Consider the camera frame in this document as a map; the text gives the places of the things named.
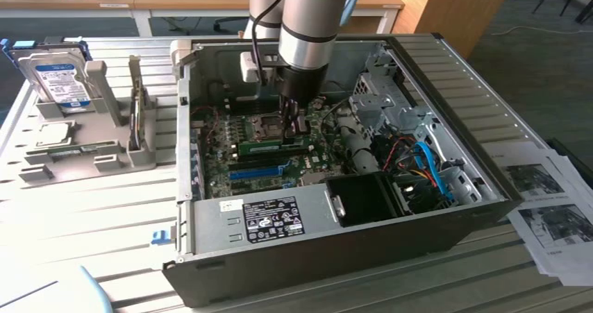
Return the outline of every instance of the warning label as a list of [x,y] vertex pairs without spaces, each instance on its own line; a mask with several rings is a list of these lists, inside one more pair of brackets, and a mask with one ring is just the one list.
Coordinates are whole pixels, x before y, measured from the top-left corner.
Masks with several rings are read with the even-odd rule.
[[254,244],[305,234],[294,196],[243,204],[247,240]]

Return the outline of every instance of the blue pcie slot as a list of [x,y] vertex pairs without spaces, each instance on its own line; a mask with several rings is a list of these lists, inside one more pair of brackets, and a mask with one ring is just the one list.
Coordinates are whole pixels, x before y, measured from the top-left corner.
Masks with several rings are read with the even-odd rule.
[[246,171],[231,172],[229,173],[229,179],[242,180],[242,179],[263,178],[266,176],[282,176],[285,167],[287,167],[289,165],[290,161],[281,166],[267,167],[265,169],[251,169]]

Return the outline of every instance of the white paper stack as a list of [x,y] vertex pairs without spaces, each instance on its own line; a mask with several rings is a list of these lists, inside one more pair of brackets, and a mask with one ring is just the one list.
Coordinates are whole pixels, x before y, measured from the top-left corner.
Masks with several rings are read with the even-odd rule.
[[508,214],[543,274],[593,285],[593,191],[568,157],[533,142],[485,149],[525,202]]

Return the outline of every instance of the grey table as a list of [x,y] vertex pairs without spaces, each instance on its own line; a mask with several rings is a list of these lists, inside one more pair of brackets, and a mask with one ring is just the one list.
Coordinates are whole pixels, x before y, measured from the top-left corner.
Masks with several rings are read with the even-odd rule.
[[[82,264],[118,312],[127,313],[191,312],[153,269],[173,257],[174,247],[149,245],[153,231],[177,216],[173,39],[87,39],[92,57],[108,65],[119,98],[128,96],[131,87],[127,57],[142,56],[147,89],[159,97],[157,169],[22,190],[15,177],[20,146],[31,142],[30,129],[38,122],[28,83],[0,130],[0,253],[12,263],[38,265],[42,273]],[[544,147],[444,41],[430,35],[398,39],[481,142],[530,140]],[[195,312],[588,312],[592,308],[593,290],[563,287],[557,278],[540,275],[512,225],[500,223],[474,232],[445,253]]]

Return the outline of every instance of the red cable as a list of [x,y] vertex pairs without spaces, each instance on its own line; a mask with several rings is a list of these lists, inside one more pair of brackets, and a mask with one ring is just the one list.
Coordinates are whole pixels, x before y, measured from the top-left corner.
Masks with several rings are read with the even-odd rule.
[[426,176],[429,177],[430,182],[433,183],[433,186],[437,187],[437,181],[434,181],[429,171],[426,171],[425,169],[421,170],[424,174],[426,174]]
[[388,166],[389,166],[389,162],[392,161],[392,156],[393,156],[393,153],[396,152],[396,147],[398,146],[400,141],[404,139],[409,139],[410,141],[416,142],[416,139],[410,136],[402,136],[398,138],[398,141],[396,141],[396,143],[393,144],[392,150],[389,152],[388,161],[386,161],[386,164],[384,165],[384,169],[382,169],[384,172],[386,171]]
[[401,139],[398,139],[398,140],[396,141],[396,143],[393,144],[393,147],[392,147],[392,150],[390,150],[390,152],[389,152],[389,156],[388,156],[388,161],[386,161],[386,164],[384,165],[384,172],[385,172],[386,169],[388,169],[389,162],[392,161],[392,156],[393,156],[393,153],[396,152],[396,147],[398,146],[400,140],[401,140]]
[[194,110],[193,110],[190,116],[194,115],[195,112],[198,112],[199,110],[203,110],[203,109],[209,109],[209,110],[211,110],[213,113],[214,113],[214,117],[215,117],[215,119],[214,119],[213,129],[210,130],[209,134],[206,135],[206,140],[207,140],[207,142],[210,143],[210,136],[213,135],[213,133],[214,133],[214,131],[217,130],[217,127],[218,127],[218,125],[219,125],[219,113],[218,113],[215,107],[210,107],[210,106],[199,106],[199,107],[194,108]]

